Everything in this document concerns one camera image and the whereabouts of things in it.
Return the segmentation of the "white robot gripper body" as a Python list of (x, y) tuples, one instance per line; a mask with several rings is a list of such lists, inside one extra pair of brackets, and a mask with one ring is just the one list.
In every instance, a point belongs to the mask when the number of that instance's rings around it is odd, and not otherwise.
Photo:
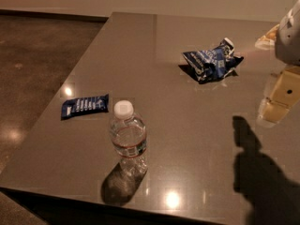
[(289, 65), (300, 65), (300, 0), (282, 18), (275, 43), (276, 58)]

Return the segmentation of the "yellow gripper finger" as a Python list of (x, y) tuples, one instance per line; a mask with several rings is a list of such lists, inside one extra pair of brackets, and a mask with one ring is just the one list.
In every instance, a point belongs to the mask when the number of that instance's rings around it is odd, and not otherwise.
[(299, 100), (299, 66), (286, 66), (279, 73), (271, 73), (258, 110), (258, 124), (265, 128), (275, 126)]
[(258, 38), (255, 42), (255, 47), (261, 50), (273, 50), (275, 48), (278, 28), (279, 25), (277, 24)]

